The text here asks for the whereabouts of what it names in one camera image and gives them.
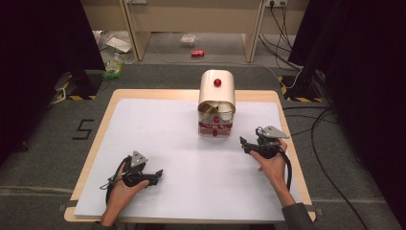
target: human hand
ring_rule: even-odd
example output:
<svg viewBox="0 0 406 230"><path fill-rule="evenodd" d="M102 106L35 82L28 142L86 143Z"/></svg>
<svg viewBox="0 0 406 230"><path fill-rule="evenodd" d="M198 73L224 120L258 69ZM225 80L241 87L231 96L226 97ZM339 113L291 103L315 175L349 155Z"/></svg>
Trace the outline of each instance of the human hand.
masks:
<svg viewBox="0 0 406 230"><path fill-rule="evenodd" d="M121 176L117 176L114 188L108 199L107 208L101 216L101 225L113 226L119 213L128 205L132 197L148 185L148 180L143 180L134 187L127 187Z"/></svg>
<svg viewBox="0 0 406 230"><path fill-rule="evenodd" d="M282 138L278 138L278 140L281 143L281 149L283 151L286 151L287 144ZM258 152L254 150L251 150L250 154L259 162L260 167L258 168L258 172L265 173L272 187L275 189L275 192L277 193L278 198L281 201L282 207L294 204L295 200L289 193L284 182L284 168L286 162L284 161L281 154L277 153L271 159L263 158Z"/></svg>

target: metal canister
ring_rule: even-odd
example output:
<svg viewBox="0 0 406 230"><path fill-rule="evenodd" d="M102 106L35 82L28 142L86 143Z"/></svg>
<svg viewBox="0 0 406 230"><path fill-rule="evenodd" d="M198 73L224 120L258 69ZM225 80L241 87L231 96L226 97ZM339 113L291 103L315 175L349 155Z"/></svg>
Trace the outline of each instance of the metal canister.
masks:
<svg viewBox="0 0 406 230"><path fill-rule="evenodd" d="M192 51L192 58L194 57L204 57L204 50Z"/></svg>

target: red knob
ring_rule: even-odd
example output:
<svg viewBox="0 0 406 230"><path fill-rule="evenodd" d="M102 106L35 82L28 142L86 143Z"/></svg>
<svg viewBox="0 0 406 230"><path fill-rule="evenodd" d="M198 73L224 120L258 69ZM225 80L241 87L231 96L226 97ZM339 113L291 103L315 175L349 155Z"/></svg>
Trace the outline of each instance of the red knob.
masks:
<svg viewBox="0 0 406 230"><path fill-rule="evenodd" d="M215 87L219 87L220 85L221 85L221 80L220 79L214 80L214 86Z"/></svg>

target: black sleeve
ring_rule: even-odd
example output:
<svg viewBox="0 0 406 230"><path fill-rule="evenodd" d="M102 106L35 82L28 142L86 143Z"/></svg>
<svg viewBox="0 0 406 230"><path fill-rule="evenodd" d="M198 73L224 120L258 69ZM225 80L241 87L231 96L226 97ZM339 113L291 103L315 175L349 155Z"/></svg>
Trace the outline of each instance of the black sleeve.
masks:
<svg viewBox="0 0 406 230"><path fill-rule="evenodd" d="M117 230L116 226L106 227L101 225L98 221L92 224L92 230Z"/></svg>
<svg viewBox="0 0 406 230"><path fill-rule="evenodd" d="M289 230L317 229L302 203L284 207L282 212Z"/></svg>

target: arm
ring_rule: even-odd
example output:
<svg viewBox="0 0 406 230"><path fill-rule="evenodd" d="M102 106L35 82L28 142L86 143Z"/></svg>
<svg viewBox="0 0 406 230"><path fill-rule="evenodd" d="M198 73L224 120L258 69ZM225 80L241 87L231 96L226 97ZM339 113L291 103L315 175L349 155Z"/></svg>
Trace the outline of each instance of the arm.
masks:
<svg viewBox="0 0 406 230"><path fill-rule="evenodd" d="M92 229L116 229L114 222L119 216L119 213L128 205L132 197L148 185L149 181L141 181L134 187L127 187L120 177L111 191L110 198L108 199L107 207L101 216L101 221L93 224Z"/></svg>
<svg viewBox="0 0 406 230"><path fill-rule="evenodd" d="M281 148L286 151L287 144L283 139L279 139ZM259 172L264 172L272 187L274 188L278 199L282 205L283 216L289 229L316 229L308 216L307 210L302 203L296 203L292 194L287 190L284 182L285 162L278 153L271 159L263 158L256 151L251 150L250 154L259 162Z"/></svg>

